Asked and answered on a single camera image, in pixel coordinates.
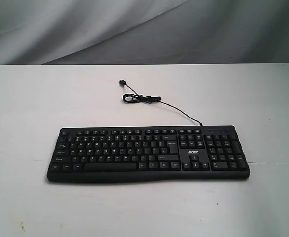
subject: fabric backdrop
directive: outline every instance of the fabric backdrop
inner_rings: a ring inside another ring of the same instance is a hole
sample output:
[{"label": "fabric backdrop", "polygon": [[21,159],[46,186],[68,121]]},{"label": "fabric backdrop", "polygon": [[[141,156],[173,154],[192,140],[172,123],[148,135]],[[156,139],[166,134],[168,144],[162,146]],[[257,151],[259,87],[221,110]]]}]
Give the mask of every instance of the fabric backdrop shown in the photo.
[{"label": "fabric backdrop", "polygon": [[0,0],[0,64],[289,62],[289,0]]}]

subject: space bar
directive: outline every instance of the space bar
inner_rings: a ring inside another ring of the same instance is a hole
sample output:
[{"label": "space bar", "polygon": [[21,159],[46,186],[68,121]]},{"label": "space bar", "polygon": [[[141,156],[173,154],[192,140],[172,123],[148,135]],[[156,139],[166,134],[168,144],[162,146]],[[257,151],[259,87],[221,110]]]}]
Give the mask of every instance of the space bar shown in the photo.
[{"label": "space bar", "polygon": [[123,171],[136,170],[135,163],[101,163],[101,164],[86,164],[84,170],[90,171]]}]

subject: computer keyboard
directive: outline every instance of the computer keyboard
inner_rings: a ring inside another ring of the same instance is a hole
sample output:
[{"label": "computer keyboard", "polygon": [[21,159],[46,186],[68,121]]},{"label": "computer keyboard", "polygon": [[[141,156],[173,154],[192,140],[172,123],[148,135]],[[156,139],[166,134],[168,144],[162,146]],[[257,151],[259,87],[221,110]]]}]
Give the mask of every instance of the computer keyboard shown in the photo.
[{"label": "computer keyboard", "polygon": [[91,183],[249,175],[233,126],[62,128],[47,172]]}]

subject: fold in backdrop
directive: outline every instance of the fold in backdrop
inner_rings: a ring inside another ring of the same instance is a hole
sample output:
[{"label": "fold in backdrop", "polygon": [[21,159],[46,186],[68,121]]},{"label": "fold in backdrop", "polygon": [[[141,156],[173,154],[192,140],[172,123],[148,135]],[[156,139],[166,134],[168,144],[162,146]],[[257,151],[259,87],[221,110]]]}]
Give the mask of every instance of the fold in backdrop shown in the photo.
[{"label": "fold in backdrop", "polygon": [[289,0],[0,0],[0,64],[289,62]]}]

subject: gray backdrop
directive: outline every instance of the gray backdrop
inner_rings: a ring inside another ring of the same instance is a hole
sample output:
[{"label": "gray backdrop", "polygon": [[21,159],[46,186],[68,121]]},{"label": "gray backdrop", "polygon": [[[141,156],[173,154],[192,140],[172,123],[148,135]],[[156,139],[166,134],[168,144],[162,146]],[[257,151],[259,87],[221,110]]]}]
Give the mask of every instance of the gray backdrop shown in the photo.
[{"label": "gray backdrop", "polygon": [[289,62],[289,0],[0,0],[0,64]]}]

